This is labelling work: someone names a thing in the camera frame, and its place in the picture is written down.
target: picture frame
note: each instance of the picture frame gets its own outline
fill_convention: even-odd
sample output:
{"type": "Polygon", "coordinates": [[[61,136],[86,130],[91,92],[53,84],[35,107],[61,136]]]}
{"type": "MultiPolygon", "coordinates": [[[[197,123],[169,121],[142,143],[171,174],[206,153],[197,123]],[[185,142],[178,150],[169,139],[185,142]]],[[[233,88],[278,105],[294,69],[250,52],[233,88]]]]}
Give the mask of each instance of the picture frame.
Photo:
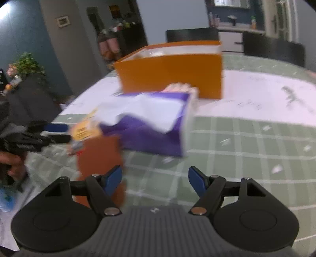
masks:
{"type": "Polygon", "coordinates": [[[70,25],[70,20],[69,20],[68,15],[59,17],[56,19],[56,21],[59,28],[63,28],[70,25]]]}

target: cardboard box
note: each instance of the cardboard box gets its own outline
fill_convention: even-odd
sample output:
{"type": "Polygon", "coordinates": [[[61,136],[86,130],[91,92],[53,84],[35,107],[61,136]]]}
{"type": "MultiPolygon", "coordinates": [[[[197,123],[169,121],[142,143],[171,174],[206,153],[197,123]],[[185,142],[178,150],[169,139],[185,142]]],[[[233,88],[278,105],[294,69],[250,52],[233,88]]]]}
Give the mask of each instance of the cardboard box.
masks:
{"type": "Polygon", "coordinates": [[[171,83],[199,88],[201,98],[222,96],[219,41],[173,42],[143,47],[114,63],[124,93],[162,91],[171,83]]]}
{"type": "Polygon", "coordinates": [[[186,156],[193,127],[196,95],[181,92],[150,94],[152,97],[183,101],[184,106],[169,132],[160,133],[142,120],[127,115],[113,126],[100,123],[103,134],[105,136],[118,135],[122,147],[126,149],[167,156],[186,156]]]}

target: green checkered tablecloth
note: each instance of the green checkered tablecloth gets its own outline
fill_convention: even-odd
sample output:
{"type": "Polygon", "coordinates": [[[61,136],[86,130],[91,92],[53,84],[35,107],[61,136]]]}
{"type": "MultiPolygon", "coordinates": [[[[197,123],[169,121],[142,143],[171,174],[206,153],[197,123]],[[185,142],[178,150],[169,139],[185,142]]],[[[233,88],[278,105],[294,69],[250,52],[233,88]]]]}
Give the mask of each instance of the green checkered tablecloth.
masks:
{"type": "MultiPolygon", "coordinates": [[[[264,72],[315,81],[297,66],[263,58],[224,55],[225,69],[264,72]]],[[[75,124],[84,115],[62,115],[56,122],[75,124]]],[[[251,177],[288,206],[300,222],[294,249],[302,256],[316,245],[316,129],[301,125],[219,117],[196,117],[186,158],[124,150],[124,179],[130,205],[180,204],[198,200],[188,181],[189,166],[228,181],[251,177]]],[[[79,176],[76,157],[65,146],[47,147],[27,160],[31,178],[44,188],[60,176],[79,176]]],[[[224,204],[236,201],[226,197],[224,204]]]]}

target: white paper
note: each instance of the white paper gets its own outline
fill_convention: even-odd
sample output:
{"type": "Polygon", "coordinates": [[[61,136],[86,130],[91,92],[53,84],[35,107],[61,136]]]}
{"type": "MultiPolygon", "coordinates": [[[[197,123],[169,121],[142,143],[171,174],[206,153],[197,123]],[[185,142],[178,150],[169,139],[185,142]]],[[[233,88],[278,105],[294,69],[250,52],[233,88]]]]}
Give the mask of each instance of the white paper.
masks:
{"type": "Polygon", "coordinates": [[[183,106],[182,100],[153,97],[147,93],[132,97],[108,97],[98,106],[95,119],[113,126],[129,115],[160,133],[167,133],[174,127],[183,106]]]}
{"type": "Polygon", "coordinates": [[[265,73],[224,71],[223,98],[200,99],[197,116],[221,116],[316,126],[316,87],[265,73]]]}
{"type": "Polygon", "coordinates": [[[77,97],[62,113],[88,114],[121,90],[119,77],[103,78],[77,97]]]}
{"type": "Polygon", "coordinates": [[[273,168],[272,168],[272,174],[275,174],[275,173],[279,173],[283,171],[283,166],[281,164],[278,164],[278,165],[275,165],[273,168]]]}

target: purple box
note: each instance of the purple box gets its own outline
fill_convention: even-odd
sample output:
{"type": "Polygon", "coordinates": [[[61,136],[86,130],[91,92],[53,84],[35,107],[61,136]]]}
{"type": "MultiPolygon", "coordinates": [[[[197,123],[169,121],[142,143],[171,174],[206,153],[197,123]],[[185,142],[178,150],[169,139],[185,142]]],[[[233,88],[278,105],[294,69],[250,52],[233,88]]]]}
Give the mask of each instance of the purple box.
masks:
{"type": "Polygon", "coordinates": [[[107,126],[100,124],[104,135],[119,135],[121,137],[121,144],[124,148],[140,151],[150,152],[162,155],[184,156],[187,139],[185,137],[185,130],[187,126],[187,117],[189,115],[188,103],[190,94],[188,93],[174,93],[174,92],[153,92],[150,93],[153,97],[165,97],[171,99],[181,99],[184,101],[184,106],[180,112],[180,117],[177,119],[175,126],[171,131],[162,134],[153,130],[147,124],[139,119],[131,116],[123,117],[119,123],[114,126],[107,126]]]}

